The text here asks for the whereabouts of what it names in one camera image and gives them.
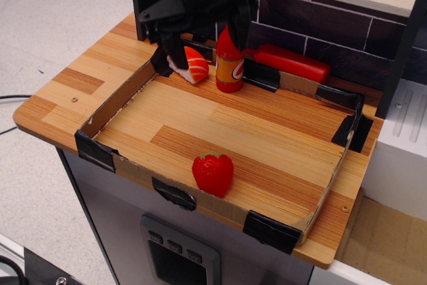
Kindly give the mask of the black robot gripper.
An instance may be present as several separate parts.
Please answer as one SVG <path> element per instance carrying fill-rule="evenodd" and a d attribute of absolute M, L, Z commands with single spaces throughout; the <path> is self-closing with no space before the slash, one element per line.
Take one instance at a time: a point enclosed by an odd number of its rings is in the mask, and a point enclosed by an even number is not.
<path fill-rule="evenodd" d="M 159 41 L 179 69 L 188 69 L 180 34 L 226 20 L 230 37 L 239 51 L 246 48 L 258 0 L 156 0 L 137 16 L 150 39 Z"/>

